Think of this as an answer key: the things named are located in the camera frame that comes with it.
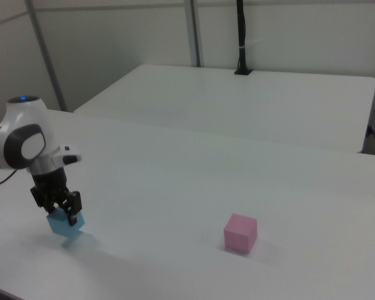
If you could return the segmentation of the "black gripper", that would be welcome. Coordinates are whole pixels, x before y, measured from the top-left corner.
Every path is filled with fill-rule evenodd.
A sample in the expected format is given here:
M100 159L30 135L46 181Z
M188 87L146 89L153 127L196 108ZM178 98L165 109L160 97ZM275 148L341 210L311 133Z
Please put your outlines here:
M77 222L77 214L82 210L79 191L69 191L66 186L67 177L63 167L47 174L33 174L34 186L31 194L38 207L51 214L57 204L66 213L70 226Z

